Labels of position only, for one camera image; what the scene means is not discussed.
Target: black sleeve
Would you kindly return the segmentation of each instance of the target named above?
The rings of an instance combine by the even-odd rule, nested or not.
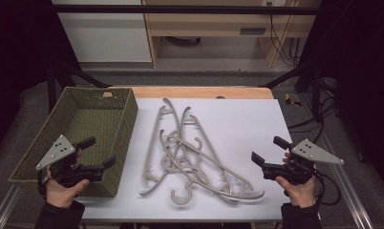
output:
[[[77,201],[73,201],[69,209],[58,208],[46,202],[34,228],[77,229],[84,211],[85,206]]]
[[[281,207],[282,225],[284,229],[321,229],[321,222],[318,217],[317,209],[312,206],[300,208],[284,203]]]

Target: green wicker basket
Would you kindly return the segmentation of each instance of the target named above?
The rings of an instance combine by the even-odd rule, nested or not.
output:
[[[71,143],[95,136],[96,144],[82,152],[78,162],[99,165],[106,158],[116,156],[117,163],[106,170],[102,181],[90,183],[80,196],[114,197],[138,109],[130,88],[66,88],[9,182],[37,193],[35,167],[60,135],[66,136]]]

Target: white panel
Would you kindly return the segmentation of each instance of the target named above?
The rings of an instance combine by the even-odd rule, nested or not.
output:
[[[199,185],[192,185],[193,197],[183,206],[172,202],[171,190],[185,195],[187,182],[180,174],[168,174],[148,196],[141,178],[145,157],[161,99],[138,99],[139,113],[127,153],[119,190],[115,198],[78,198],[86,205],[84,220],[103,221],[253,221],[281,219],[280,207],[288,202],[283,189],[272,180],[264,180],[261,168],[251,161],[255,151],[268,163],[282,164],[284,150],[273,144],[278,135],[290,141],[279,103],[274,99],[171,99],[178,116],[190,106],[190,113],[203,125],[217,155],[225,166],[248,179],[254,192],[265,191],[263,198],[226,203]],[[172,119],[170,114],[164,118]],[[173,127],[163,125],[165,132]],[[193,140],[186,132],[184,138]],[[162,154],[157,145],[155,154]],[[210,182],[219,182],[219,174],[209,174]]]
[[[55,4],[140,5],[135,0],[53,0]],[[142,14],[59,13],[79,62],[151,62]]]

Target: gray carpet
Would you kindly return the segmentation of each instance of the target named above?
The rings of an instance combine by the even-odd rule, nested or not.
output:
[[[183,85],[227,85],[226,82],[228,82],[228,85],[230,85],[232,84],[231,82],[234,84],[234,82],[241,80],[241,75],[239,76],[240,78],[230,76],[227,79],[223,78],[223,80],[216,82],[212,81],[212,77],[210,79],[209,77],[201,77],[199,83],[197,83],[197,81],[185,82],[184,80],[182,81],[182,77],[176,76],[169,77],[169,80],[156,76],[152,78],[152,76],[149,75],[144,77],[145,80],[141,81],[141,84],[150,84],[148,83],[149,81],[155,81],[156,85],[167,85],[171,84],[170,82],[173,82],[175,85],[180,85],[182,82]],[[127,77],[127,79],[126,77],[122,77],[119,81],[115,81],[114,77],[109,78],[111,79],[110,83],[113,84],[136,85],[135,82],[127,82],[127,80],[133,80],[131,77]],[[280,101],[287,125],[289,126],[309,119],[309,114],[304,107],[296,107],[285,103],[285,93],[289,93],[293,101],[299,101],[300,97],[294,93],[294,90],[290,86],[277,87],[273,90],[275,98]],[[48,115],[47,86],[45,83],[41,83],[23,92],[21,96],[23,101],[22,108],[0,145],[0,204],[11,186],[7,182],[9,175],[22,155],[29,148]],[[352,145],[351,138],[345,126],[341,123],[339,115],[332,112],[332,114],[326,117],[325,122],[326,126],[323,132],[327,135],[337,155],[346,161],[345,171],[348,173],[354,189],[359,195],[374,228],[384,228],[384,183],[372,165],[358,161],[355,153],[356,150]],[[311,128],[312,125],[307,125],[294,131],[305,131]],[[316,135],[317,132],[315,130],[303,133],[291,133],[293,141],[300,141],[303,138],[314,139]],[[320,164],[318,168],[322,172],[332,176],[329,165]],[[328,183],[327,186],[325,201],[333,201],[336,197],[336,192],[331,184]],[[38,195],[23,192],[11,212],[8,223],[34,223],[39,209],[42,206],[42,202],[43,200]],[[335,206],[322,206],[320,215],[325,228],[358,228],[344,199]]]

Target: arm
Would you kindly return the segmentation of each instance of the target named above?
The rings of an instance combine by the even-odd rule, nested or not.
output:
[[[319,229],[322,228],[318,217],[317,209],[314,207],[314,189],[315,179],[312,177],[305,184],[292,185],[283,177],[277,177],[275,180],[284,188],[290,198],[290,203],[285,203],[281,207],[282,223],[284,229],[303,228]]]
[[[88,184],[89,180],[84,179],[72,188],[65,188],[55,180],[49,180],[46,183],[47,201],[34,228],[78,228],[85,206],[74,198]]]

